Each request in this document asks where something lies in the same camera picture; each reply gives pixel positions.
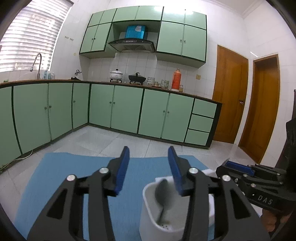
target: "orange thermos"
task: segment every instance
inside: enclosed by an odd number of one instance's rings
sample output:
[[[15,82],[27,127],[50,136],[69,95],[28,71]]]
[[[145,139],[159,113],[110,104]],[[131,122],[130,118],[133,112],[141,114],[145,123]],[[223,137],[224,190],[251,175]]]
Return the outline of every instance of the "orange thermos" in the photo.
[[[171,90],[179,91],[180,82],[181,82],[181,72],[180,72],[179,69],[177,69],[173,74],[173,83],[172,83],[172,89]]]

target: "blue mat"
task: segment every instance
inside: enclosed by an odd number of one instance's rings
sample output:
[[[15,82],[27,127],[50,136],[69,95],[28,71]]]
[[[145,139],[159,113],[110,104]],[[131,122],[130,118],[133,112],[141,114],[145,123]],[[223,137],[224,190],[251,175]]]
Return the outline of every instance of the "blue mat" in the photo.
[[[194,156],[182,156],[189,163],[204,170],[207,167]],[[111,157],[78,156],[69,153],[47,153],[36,168],[22,195],[14,225],[27,238],[39,213],[53,193],[69,175],[77,177],[91,175],[101,167],[107,166]],[[115,197],[108,197],[110,215],[117,241],[141,241],[139,222],[142,207],[142,190],[156,177],[170,176],[167,157],[131,158],[123,188]],[[83,236],[89,240],[87,219],[87,195],[83,208]]]

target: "window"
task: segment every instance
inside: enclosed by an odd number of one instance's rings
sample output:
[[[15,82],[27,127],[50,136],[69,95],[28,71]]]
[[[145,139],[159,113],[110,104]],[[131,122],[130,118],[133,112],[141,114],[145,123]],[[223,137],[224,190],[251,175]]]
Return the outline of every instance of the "window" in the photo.
[[[31,69],[42,55],[41,68],[49,69],[54,47],[68,12],[67,0],[32,0],[13,20],[0,45],[0,72]]]

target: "ceiling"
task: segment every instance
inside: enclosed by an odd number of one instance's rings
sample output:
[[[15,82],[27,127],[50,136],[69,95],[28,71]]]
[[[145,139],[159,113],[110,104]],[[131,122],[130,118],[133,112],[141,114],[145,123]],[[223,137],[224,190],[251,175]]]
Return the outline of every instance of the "ceiling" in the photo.
[[[254,8],[258,7],[259,4],[263,0],[214,0],[215,2],[222,3],[236,12],[241,14],[242,16],[249,13],[249,11],[254,10]]]

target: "faucet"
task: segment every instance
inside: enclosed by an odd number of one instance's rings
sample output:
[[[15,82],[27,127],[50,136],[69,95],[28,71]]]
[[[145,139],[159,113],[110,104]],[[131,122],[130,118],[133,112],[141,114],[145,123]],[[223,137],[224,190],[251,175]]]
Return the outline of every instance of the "faucet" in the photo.
[[[36,59],[37,59],[38,55],[40,55],[40,63],[39,63],[39,69],[38,69],[37,79],[40,79],[40,66],[41,66],[41,59],[42,59],[41,53],[38,53],[38,54],[36,55],[35,60],[34,60],[34,63],[33,63],[33,65],[32,65],[32,68],[31,68],[30,71],[31,71],[31,72],[33,71],[33,67],[34,67],[34,64],[35,64],[35,62],[36,62]]]

